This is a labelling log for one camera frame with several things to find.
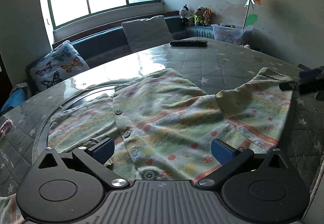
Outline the plain white cushion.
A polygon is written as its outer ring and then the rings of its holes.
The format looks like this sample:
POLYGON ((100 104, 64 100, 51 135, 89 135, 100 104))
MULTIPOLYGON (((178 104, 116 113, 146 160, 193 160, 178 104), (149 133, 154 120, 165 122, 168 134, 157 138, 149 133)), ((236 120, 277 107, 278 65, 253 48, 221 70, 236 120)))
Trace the plain white cushion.
POLYGON ((133 53, 168 44, 174 39, 164 16, 123 22, 122 28, 133 53))

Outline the pink hair scrunchie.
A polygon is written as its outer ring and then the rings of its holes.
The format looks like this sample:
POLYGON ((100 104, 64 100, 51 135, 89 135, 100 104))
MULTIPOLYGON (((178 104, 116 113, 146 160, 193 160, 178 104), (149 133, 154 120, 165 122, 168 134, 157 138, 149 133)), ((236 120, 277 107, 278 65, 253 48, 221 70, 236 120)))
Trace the pink hair scrunchie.
POLYGON ((0 135, 1 138, 6 136, 8 132, 11 130, 13 126, 13 122, 10 119, 7 119, 0 127, 0 135))

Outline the teal bench sofa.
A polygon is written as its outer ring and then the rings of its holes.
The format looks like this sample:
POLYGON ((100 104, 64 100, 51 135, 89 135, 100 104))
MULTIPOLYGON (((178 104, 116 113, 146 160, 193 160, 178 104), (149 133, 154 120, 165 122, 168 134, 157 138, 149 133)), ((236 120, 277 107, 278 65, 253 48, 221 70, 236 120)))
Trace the teal bench sofa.
MULTIPOLYGON (((169 32, 175 40, 189 37, 214 38, 212 27, 184 26, 179 17, 166 17, 169 32)), ((131 54, 122 27, 115 27, 71 43, 90 68, 131 54)))

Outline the blue folded blanket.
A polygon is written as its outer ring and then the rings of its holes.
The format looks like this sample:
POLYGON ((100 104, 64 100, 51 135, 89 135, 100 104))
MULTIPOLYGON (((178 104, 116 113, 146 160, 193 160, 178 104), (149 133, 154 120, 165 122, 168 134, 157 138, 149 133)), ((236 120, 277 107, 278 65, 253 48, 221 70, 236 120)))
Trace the blue folded blanket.
POLYGON ((12 89, 9 98, 1 108, 1 115, 17 107, 22 102, 26 101, 31 97, 31 91, 26 82, 15 85, 12 89))

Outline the colourful printed child's garment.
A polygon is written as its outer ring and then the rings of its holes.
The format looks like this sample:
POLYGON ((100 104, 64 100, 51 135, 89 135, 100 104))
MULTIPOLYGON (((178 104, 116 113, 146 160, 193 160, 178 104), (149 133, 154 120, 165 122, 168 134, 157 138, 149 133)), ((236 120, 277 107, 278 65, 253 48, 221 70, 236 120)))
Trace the colourful printed child's garment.
POLYGON ((113 169, 129 181, 148 171, 156 180, 199 181, 220 167, 211 156, 219 138, 265 153, 277 146, 292 93, 279 89, 287 75, 262 68, 249 82, 209 95, 173 69, 118 86, 113 169))

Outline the black white plush toy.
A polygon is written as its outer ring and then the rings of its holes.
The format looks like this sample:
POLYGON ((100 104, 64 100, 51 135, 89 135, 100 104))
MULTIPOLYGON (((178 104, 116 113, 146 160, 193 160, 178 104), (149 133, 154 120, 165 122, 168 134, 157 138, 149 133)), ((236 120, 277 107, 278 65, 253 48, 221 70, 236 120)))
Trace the black white plush toy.
POLYGON ((180 15, 182 24, 187 24, 189 22, 189 18, 191 15, 190 15, 187 4, 185 4, 181 7, 181 9, 179 10, 179 15, 180 15))

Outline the brown plush toy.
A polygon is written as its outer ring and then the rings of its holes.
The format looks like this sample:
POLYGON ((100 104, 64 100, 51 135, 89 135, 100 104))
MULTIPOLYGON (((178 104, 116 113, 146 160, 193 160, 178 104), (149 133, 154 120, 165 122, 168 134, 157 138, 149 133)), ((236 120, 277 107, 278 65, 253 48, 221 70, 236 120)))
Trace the brown plush toy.
POLYGON ((193 22, 195 26, 202 26, 204 23, 205 7, 198 7, 193 13, 193 22))

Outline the colourful paper pinwheel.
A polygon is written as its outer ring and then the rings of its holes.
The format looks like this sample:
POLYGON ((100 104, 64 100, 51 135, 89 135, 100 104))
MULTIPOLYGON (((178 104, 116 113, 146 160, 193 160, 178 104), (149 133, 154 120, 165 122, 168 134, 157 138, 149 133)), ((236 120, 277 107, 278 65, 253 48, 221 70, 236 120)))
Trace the colourful paper pinwheel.
POLYGON ((250 12, 250 10, 254 10, 255 5, 262 6, 262 1, 263 0, 245 0, 244 8, 246 9, 246 12, 243 22, 243 29, 252 26, 258 21, 258 15, 254 12, 250 12))

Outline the black remote control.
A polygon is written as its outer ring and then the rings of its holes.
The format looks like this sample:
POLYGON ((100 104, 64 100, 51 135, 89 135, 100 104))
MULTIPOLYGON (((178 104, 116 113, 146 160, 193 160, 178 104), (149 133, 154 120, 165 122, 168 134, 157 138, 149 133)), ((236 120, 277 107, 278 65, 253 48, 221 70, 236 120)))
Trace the black remote control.
POLYGON ((206 48, 208 42, 206 40, 173 40, 170 42, 174 47, 201 47, 206 48))

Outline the butterfly print pillow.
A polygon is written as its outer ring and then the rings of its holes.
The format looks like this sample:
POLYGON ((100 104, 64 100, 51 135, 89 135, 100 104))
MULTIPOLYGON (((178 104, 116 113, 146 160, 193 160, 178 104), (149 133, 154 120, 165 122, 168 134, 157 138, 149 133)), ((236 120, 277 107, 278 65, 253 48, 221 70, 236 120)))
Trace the butterfly print pillow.
POLYGON ((29 72, 36 92, 41 92, 89 69, 71 42, 64 41, 35 63, 29 72))

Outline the orange plush toy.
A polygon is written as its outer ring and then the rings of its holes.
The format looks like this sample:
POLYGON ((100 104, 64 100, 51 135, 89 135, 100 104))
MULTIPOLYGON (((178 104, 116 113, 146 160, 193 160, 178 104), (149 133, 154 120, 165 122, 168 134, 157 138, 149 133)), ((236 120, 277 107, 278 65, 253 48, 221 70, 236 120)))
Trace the orange plush toy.
POLYGON ((211 9, 206 8, 203 13, 203 26, 211 26, 211 16, 212 16, 211 9))

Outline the clear plastic storage box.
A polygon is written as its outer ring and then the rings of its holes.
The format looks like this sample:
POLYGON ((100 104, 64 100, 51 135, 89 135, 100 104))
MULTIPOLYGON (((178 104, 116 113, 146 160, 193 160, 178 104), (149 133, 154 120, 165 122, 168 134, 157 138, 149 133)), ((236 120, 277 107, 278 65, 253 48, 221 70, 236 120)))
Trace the clear plastic storage box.
POLYGON ((246 45, 250 43, 252 37, 252 27, 237 27, 232 28, 224 24, 212 24, 214 32, 214 39, 224 43, 234 44, 234 45, 246 45))

